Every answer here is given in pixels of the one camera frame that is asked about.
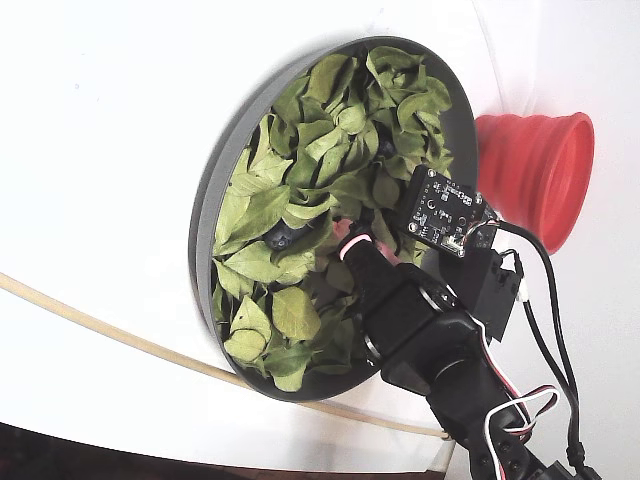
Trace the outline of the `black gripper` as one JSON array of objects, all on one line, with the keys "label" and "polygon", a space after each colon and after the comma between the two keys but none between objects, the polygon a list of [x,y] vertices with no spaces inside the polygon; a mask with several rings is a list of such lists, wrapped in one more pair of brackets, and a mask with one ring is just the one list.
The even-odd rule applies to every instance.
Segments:
[{"label": "black gripper", "polygon": [[491,387],[480,329],[442,283],[413,265],[395,266],[394,251],[358,222],[335,222],[334,233],[359,298],[365,344],[385,382],[425,397]]}]

